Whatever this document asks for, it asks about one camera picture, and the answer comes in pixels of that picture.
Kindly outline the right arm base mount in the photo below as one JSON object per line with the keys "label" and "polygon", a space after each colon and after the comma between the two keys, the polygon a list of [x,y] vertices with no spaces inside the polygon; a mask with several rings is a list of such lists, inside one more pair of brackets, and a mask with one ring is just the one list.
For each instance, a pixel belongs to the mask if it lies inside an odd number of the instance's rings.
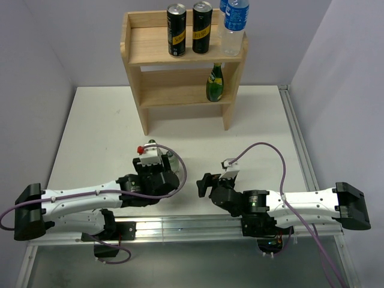
{"label": "right arm base mount", "polygon": [[242,235],[257,239],[259,250],[266,254],[277,254],[284,248],[283,236],[288,241],[294,232],[292,226],[288,228],[277,227],[276,221],[271,217],[246,216],[241,218]]}

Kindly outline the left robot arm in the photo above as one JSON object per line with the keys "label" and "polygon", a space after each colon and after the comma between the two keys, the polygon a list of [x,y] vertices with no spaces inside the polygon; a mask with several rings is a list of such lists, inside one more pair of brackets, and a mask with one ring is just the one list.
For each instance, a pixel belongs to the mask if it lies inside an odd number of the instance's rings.
{"label": "left robot arm", "polygon": [[109,240],[116,235],[113,209],[146,207],[174,195],[181,186],[165,155],[133,159],[134,174],[93,187],[44,190],[28,185],[15,201],[13,235],[29,241],[55,232],[80,232]]}

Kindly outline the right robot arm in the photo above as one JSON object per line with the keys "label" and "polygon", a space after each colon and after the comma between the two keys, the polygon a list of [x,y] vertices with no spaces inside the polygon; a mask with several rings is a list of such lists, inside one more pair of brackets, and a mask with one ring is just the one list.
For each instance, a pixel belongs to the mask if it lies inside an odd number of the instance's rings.
{"label": "right robot arm", "polygon": [[235,191],[235,180],[204,174],[196,182],[199,197],[208,196],[217,207],[241,219],[242,234],[249,237],[287,235],[294,227],[340,223],[347,230],[369,230],[365,196],[346,182],[312,192],[272,190]]}

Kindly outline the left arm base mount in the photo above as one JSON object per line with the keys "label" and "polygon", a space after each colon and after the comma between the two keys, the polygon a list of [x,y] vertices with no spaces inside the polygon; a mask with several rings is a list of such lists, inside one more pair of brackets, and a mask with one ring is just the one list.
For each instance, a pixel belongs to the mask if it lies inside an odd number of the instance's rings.
{"label": "left arm base mount", "polygon": [[[105,262],[110,265],[125,263],[131,259],[131,251],[122,246],[123,241],[133,241],[136,235],[136,222],[124,221],[117,222],[114,232],[100,233],[99,235],[89,235],[82,233],[82,242],[94,243],[94,256],[100,262]],[[119,261],[111,261],[120,251],[127,253],[127,258]]]}

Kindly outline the green bottle yellow label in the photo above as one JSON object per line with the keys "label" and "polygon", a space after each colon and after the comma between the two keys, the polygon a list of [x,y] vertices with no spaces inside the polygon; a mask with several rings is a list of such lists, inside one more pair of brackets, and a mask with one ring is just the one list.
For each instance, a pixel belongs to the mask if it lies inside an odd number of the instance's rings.
{"label": "green bottle yellow label", "polygon": [[224,79],[221,70],[221,63],[214,64],[206,82],[206,97],[211,102],[218,102],[224,91]]}

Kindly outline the black can yellow label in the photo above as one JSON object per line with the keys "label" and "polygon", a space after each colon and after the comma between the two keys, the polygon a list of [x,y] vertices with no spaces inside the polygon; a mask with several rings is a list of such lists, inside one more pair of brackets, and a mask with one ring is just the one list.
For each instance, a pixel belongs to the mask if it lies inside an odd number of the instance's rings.
{"label": "black can yellow label", "polygon": [[206,1],[200,1],[193,6],[193,52],[205,54],[209,50],[212,5]]}

